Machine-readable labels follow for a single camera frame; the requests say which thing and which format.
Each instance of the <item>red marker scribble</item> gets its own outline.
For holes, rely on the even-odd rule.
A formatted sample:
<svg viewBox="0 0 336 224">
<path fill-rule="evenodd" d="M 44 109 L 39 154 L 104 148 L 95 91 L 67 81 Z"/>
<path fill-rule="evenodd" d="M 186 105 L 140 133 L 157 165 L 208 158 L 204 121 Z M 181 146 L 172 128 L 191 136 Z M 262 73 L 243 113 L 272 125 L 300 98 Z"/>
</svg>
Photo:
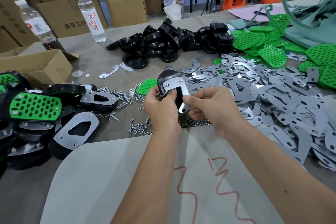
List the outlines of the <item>red marker scribble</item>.
<svg viewBox="0 0 336 224">
<path fill-rule="evenodd" d="M 223 192 L 223 193 L 219 193 L 219 192 L 218 192 L 218 189 L 219 189 L 219 187 L 221 186 L 221 184 L 222 184 L 222 182 L 223 182 L 223 180 L 224 180 L 224 177 L 225 177 L 225 175 L 229 172 L 229 170 L 228 170 L 228 169 L 222 170 L 222 169 L 224 168 L 226 162 L 227 162 L 227 159 L 226 159 L 226 158 L 223 158 L 223 157 L 217 157 L 217 158 L 212 158 L 211 160 L 214 161 L 214 160 L 217 160 L 217 159 L 223 159 L 223 160 L 224 160 L 224 163 L 221 165 L 221 167 L 220 167 L 220 168 L 218 169 L 218 171 L 215 173 L 215 176 L 216 176 L 216 177 L 218 177 L 218 176 L 220 176 L 220 175 L 222 176 L 222 178 L 220 179 L 219 183 L 217 184 L 217 187 L 216 187 L 216 194 L 219 195 L 219 196 L 225 196 L 225 195 L 229 195 L 229 194 L 236 194 L 236 195 L 237 195 L 237 201 L 236 201 L 236 205 L 235 205 L 235 207 L 234 207 L 234 214 L 235 214 L 236 218 L 237 218 L 238 220 L 241 220 L 241 221 L 250 221 L 250 222 L 256 224 L 256 222 L 255 222 L 254 220 L 252 220 L 252 219 L 245 219 L 245 218 L 240 218 L 240 217 L 238 217 L 238 213 L 237 213 L 237 212 L 238 212 L 238 203 L 239 203 L 239 198 L 240 198 L 240 194 L 239 194 L 239 192 L 237 192 L 237 191 L 235 191 L 235 190 L 233 190 L 233 191 L 228 191 L 228 192 Z M 211 167 L 212 171 L 215 171 L 215 169 L 212 167 L 212 164 L 211 164 L 210 159 L 208 159 L 208 161 L 209 161 L 209 164 L 210 164 L 210 167 Z"/>
<path fill-rule="evenodd" d="M 198 199 L 197 199 L 197 196 L 196 196 L 195 193 L 188 192 L 188 191 L 180 191 L 180 186 L 181 186 L 182 180 L 183 180 L 183 178 L 184 178 L 184 175 L 185 175 L 185 173 L 186 173 L 186 171 L 187 171 L 187 168 L 186 168 L 185 166 L 181 166 L 181 167 L 174 168 L 174 171 L 179 170 L 179 169 L 182 169 L 182 168 L 184 168 L 184 171 L 183 171 L 183 174 L 182 174 L 182 176 L 181 176 L 180 181 L 178 182 L 178 185 L 177 185 L 177 192 L 178 192 L 179 194 L 181 194 L 181 195 L 183 195 L 183 194 L 190 194 L 190 195 L 193 195 L 193 196 L 195 197 L 194 216 L 193 216 L 193 218 L 192 218 L 192 222 L 191 222 L 191 224 L 194 224 L 195 221 L 196 221 Z"/>
</svg>

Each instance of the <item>water bottle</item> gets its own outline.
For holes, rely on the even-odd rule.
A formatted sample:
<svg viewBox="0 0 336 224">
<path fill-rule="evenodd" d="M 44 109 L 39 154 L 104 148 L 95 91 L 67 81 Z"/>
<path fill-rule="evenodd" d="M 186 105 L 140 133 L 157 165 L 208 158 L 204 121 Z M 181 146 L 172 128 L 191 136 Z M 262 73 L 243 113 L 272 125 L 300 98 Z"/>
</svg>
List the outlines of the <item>water bottle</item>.
<svg viewBox="0 0 336 224">
<path fill-rule="evenodd" d="M 36 35 L 46 50 L 60 49 L 65 52 L 59 40 L 53 35 L 48 24 L 44 21 L 38 11 L 31 8 L 25 0 L 17 0 L 15 4 L 20 7 L 22 20 Z"/>
<path fill-rule="evenodd" d="M 78 0 L 78 6 L 84 16 L 84 19 L 86 20 L 86 24 L 88 25 L 94 40 L 97 43 L 104 42 L 106 40 L 106 34 L 93 2 L 91 0 Z"/>
</svg>

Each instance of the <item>pink paper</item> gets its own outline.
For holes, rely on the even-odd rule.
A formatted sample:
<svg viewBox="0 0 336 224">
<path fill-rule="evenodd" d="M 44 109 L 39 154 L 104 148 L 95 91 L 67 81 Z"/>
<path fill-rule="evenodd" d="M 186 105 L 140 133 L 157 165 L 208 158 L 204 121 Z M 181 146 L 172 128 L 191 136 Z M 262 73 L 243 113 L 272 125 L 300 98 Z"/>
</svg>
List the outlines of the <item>pink paper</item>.
<svg viewBox="0 0 336 224">
<path fill-rule="evenodd" d="M 242 7 L 242 8 L 236 8 L 236 9 L 231 9 L 231 10 L 228 10 L 229 13 L 241 18 L 241 19 L 244 19 L 244 20 L 247 20 L 247 21 L 250 21 L 253 17 L 254 17 L 254 11 L 259 11 L 260 10 L 260 7 L 262 5 L 254 5 L 254 6 L 249 6 L 249 7 Z M 276 5 L 276 6 L 273 6 L 273 10 L 271 11 L 271 15 L 275 15 L 275 14 L 285 14 L 285 10 L 283 8 L 282 5 Z M 258 15 L 254 21 L 258 21 L 258 22 L 268 22 L 269 19 L 267 18 L 266 15 Z"/>
</svg>

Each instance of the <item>bottle cap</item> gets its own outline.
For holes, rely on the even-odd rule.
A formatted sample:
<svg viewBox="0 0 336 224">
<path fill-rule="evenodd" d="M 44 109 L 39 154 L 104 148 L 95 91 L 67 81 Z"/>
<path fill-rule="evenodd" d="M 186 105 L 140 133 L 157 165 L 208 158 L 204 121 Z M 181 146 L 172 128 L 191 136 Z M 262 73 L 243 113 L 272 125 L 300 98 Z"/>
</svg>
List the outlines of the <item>bottle cap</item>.
<svg viewBox="0 0 336 224">
<path fill-rule="evenodd" d="M 25 0 L 16 0 L 14 1 L 17 6 L 23 6 L 27 4 L 27 1 Z"/>
</svg>

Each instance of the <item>white paper sheet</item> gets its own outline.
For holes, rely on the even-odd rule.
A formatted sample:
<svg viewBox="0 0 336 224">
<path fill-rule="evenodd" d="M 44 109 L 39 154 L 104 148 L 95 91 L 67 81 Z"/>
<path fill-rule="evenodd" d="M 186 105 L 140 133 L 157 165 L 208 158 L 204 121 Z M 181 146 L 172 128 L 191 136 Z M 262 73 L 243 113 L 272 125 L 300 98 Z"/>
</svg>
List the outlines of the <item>white paper sheet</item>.
<svg viewBox="0 0 336 224">
<path fill-rule="evenodd" d="M 149 139 L 90 143 L 73 151 L 53 178 L 40 224 L 109 224 Z M 169 212 L 169 224 L 283 223 L 212 126 L 183 129 Z"/>
</svg>

